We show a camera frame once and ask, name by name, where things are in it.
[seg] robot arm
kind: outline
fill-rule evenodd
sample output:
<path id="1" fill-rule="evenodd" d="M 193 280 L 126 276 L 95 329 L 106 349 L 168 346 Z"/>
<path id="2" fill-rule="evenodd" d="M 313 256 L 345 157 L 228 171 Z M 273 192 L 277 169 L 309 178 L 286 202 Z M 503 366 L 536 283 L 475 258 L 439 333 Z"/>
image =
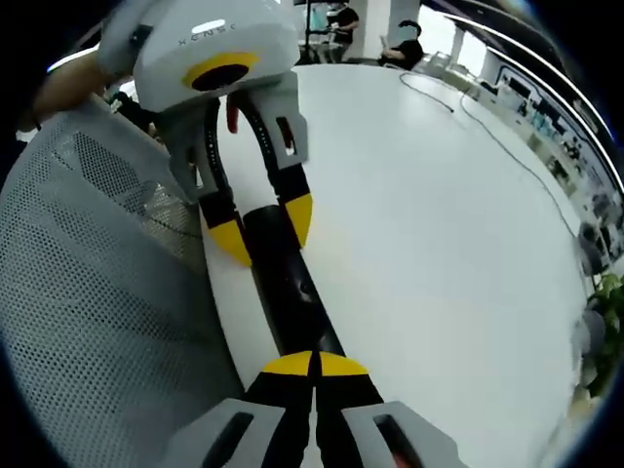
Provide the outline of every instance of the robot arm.
<path id="1" fill-rule="evenodd" d="M 218 152 L 216 118 L 226 95 L 250 121 L 280 207 L 305 244 L 312 215 L 301 167 L 307 125 L 291 71 L 299 58 L 297 31 L 285 6 L 276 0 L 130 0 L 111 17 L 99 53 L 108 72 L 133 69 L 141 106 L 157 114 L 172 173 L 189 200 L 199 202 L 223 249 L 251 265 Z"/>

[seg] wire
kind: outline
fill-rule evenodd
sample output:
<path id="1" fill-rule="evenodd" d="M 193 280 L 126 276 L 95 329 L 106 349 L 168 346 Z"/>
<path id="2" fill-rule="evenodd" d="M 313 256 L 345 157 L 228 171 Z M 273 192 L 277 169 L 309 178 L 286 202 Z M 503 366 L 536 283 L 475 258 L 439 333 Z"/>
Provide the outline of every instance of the wire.
<path id="1" fill-rule="evenodd" d="M 553 195 L 553 192 L 551 192 L 550 189 L 548 188 L 548 185 L 546 185 L 546 182 L 544 182 L 544 180 L 542 180 L 542 178 L 533 169 L 531 169 L 529 166 L 527 166 L 525 163 L 523 163 L 520 159 L 518 159 L 514 155 L 514 153 L 512 153 L 509 149 L 507 149 L 507 147 L 496 136 L 494 136 L 494 134 L 486 126 L 486 124 L 484 124 L 480 119 L 478 119 L 473 114 L 468 112 L 468 109 L 466 109 L 466 106 L 464 105 L 464 99 L 465 98 L 466 98 L 466 93 L 464 92 L 462 97 L 461 97 L 461 99 L 459 100 L 459 105 L 461 105 L 461 108 L 466 113 L 466 115 L 468 117 L 470 117 L 471 119 L 473 119 L 474 121 L 476 121 L 479 125 L 481 125 L 481 127 L 483 127 L 483 129 L 487 132 L 487 134 L 494 141 L 496 141 L 498 146 L 500 146 L 503 149 L 503 151 L 505 151 L 514 161 L 516 161 L 516 163 L 518 163 L 525 171 L 527 171 L 529 174 L 531 174 L 539 182 L 539 184 L 546 191 L 546 193 L 548 194 L 548 196 L 552 200 L 553 204 L 557 208 L 557 211 L 559 212 L 559 216 L 561 217 L 562 221 L 564 222 L 565 227 L 567 228 L 567 231 L 570 233 L 570 235 L 574 239 L 576 239 L 576 233 L 574 232 L 574 230 L 571 227 L 569 227 L 569 224 L 567 223 L 566 216 L 564 215 L 564 212 L 563 212 L 562 208 L 560 207 L 559 203 L 557 202 L 557 199 L 555 198 L 555 195 Z"/>
<path id="2" fill-rule="evenodd" d="M 451 114 L 453 114 L 453 113 L 455 112 L 455 109 L 453 109 L 452 107 L 450 107 L 450 106 L 449 106 L 448 104 L 446 104 L 445 102 L 442 102 L 442 101 L 441 101 L 441 100 L 439 100 L 437 97 L 433 97 L 433 96 L 429 95 L 428 93 L 425 93 L 424 91 L 420 91 L 420 90 L 418 90 L 417 88 L 415 88 L 414 86 L 412 86 L 410 83 L 408 83 L 407 81 L 405 81 L 405 79 L 404 79 L 404 78 L 405 78 L 406 76 L 408 76 L 408 75 L 410 75 L 410 76 L 414 76 L 414 75 L 415 75 L 415 73 L 411 73 L 411 72 L 409 72 L 409 71 L 406 71 L 405 73 L 402 73 L 402 74 L 399 76 L 399 79 L 401 80 L 401 83 L 403 83 L 405 86 L 407 86 L 407 87 L 408 87 L 408 88 L 410 88 L 411 90 L 416 91 L 417 93 L 421 93 L 422 95 L 427 96 L 428 98 L 430 98 L 430 99 L 434 100 L 434 101 L 435 101 L 435 102 L 437 102 L 438 104 L 443 105 L 446 109 L 448 109 L 448 111 L 449 111 Z"/>
<path id="3" fill-rule="evenodd" d="M 150 221 L 154 221 L 156 224 L 159 224 L 159 225 L 163 226 L 164 228 L 169 229 L 170 231 L 174 232 L 175 234 L 179 234 L 180 236 L 189 237 L 191 239 L 202 240 L 202 236 L 200 236 L 198 234 L 191 234 L 190 232 L 186 232 L 186 231 L 182 231 L 180 229 L 176 229 L 173 226 L 170 226 L 169 224 L 167 224 L 166 222 L 163 222 L 160 219 L 156 219 L 155 217 L 145 216 L 145 218 L 149 219 Z"/>
<path id="4" fill-rule="evenodd" d="M 562 210 L 562 208 L 560 207 L 559 203 L 557 202 L 557 199 L 555 198 L 555 195 L 553 195 L 553 192 L 550 191 L 550 189 L 548 188 L 548 186 L 546 185 L 546 182 L 544 182 L 544 180 L 542 180 L 542 178 L 533 170 L 531 169 L 529 166 L 527 166 L 525 163 L 523 163 L 520 159 L 518 159 L 509 149 L 507 149 L 507 147 L 496 137 L 494 136 L 494 134 L 490 131 L 490 129 L 486 126 L 486 124 L 484 124 L 480 119 L 478 119 L 477 117 L 475 117 L 473 114 L 471 114 L 470 112 L 468 112 L 468 109 L 466 109 L 466 106 L 464 105 L 464 99 L 466 98 L 466 92 L 463 93 L 462 97 L 459 100 L 459 105 L 461 105 L 461 108 L 463 109 L 463 111 L 465 112 L 465 114 L 470 117 L 471 119 L 475 120 L 477 123 L 479 123 L 479 125 L 481 125 L 483 127 L 483 129 L 487 132 L 487 134 L 494 140 L 496 141 L 496 143 L 498 143 L 498 145 L 516 162 L 518 163 L 525 171 L 527 171 L 529 174 L 531 174 L 535 179 L 537 179 L 537 181 L 539 182 L 539 184 L 542 186 L 542 188 L 546 191 L 546 193 L 548 194 L 548 196 L 550 197 L 550 199 L 552 200 L 553 204 L 555 205 L 555 207 L 557 208 L 557 212 L 559 213 L 559 216 L 562 220 L 562 222 L 565 224 L 565 228 L 567 229 L 567 232 L 569 232 L 569 234 L 572 236 L 572 239 L 574 240 L 574 242 L 577 242 L 577 235 L 576 233 L 572 230 L 571 227 L 569 227 L 569 224 L 567 223 L 566 220 L 566 216 L 564 215 L 564 212 Z M 581 266 L 578 267 L 576 270 L 578 272 L 578 275 L 580 277 L 581 280 L 581 284 L 583 285 L 583 292 L 585 293 L 585 296 L 589 297 L 588 293 L 587 293 L 587 288 L 586 288 L 586 283 L 585 283 L 585 276 L 584 273 L 582 271 L 582 260 L 579 257 L 579 253 L 576 249 L 574 249 L 574 256 L 576 257 L 576 259 L 580 262 Z"/>

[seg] black tube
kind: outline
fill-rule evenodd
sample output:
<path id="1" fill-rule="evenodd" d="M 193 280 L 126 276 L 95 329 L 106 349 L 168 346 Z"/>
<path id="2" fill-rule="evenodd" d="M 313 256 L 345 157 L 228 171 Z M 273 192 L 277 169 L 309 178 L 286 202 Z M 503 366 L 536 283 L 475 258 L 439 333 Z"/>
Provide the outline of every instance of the black tube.
<path id="1" fill-rule="evenodd" d="M 280 354 L 320 350 L 344 355 L 286 210 L 261 208 L 243 221 L 258 293 Z"/>

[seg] desk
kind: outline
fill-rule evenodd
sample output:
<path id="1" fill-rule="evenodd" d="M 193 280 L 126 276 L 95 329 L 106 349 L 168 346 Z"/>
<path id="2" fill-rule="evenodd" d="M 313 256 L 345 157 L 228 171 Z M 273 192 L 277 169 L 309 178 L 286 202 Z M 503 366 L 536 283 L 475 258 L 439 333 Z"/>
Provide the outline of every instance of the desk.
<path id="1" fill-rule="evenodd" d="M 549 196 L 424 76 L 358 65 L 297 70 L 315 198 L 308 268 L 347 353 L 381 395 L 454 437 L 472 468 L 526 468 L 574 381 L 570 337 L 585 302 L 572 240 Z M 578 217 L 525 143 L 465 99 Z M 274 200 L 254 136 L 219 134 L 242 213 Z M 249 385 L 277 357 L 248 269 L 205 238 L 219 316 Z"/>

